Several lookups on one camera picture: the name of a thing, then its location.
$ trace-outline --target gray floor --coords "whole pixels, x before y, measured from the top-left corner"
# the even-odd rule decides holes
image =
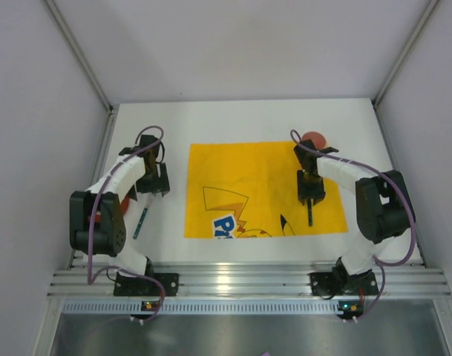
[[[334,316],[164,316],[144,326],[63,315],[51,356],[448,355],[427,302],[380,302],[358,324]]]

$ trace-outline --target yellow mat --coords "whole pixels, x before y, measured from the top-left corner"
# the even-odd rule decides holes
[[[346,232],[338,185],[324,180],[325,199],[298,201],[293,142],[194,144],[189,154],[185,237],[283,237]]]

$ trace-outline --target gray wall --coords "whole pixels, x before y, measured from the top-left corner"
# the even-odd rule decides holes
[[[424,253],[452,290],[452,0],[442,1],[381,104]]]
[[[104,121],[42,3],[0,1],[0,355],[33,347]]]
[[[57,0],[113,102],[372,97],[428,0]]]

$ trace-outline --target yellow towel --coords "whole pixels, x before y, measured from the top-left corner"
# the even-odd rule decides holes
[[[293,142],[194,144],[189,154],[185,237],[283,237],[346,232],[338,185],[307,207],[297,196],[301,169]]]

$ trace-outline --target metal grate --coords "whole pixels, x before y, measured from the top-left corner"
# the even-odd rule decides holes
[[[150,314],[141,300],[68,300],[66,314]],[[338,302],[315,300],[166,300],[159,314],[339,314]]]

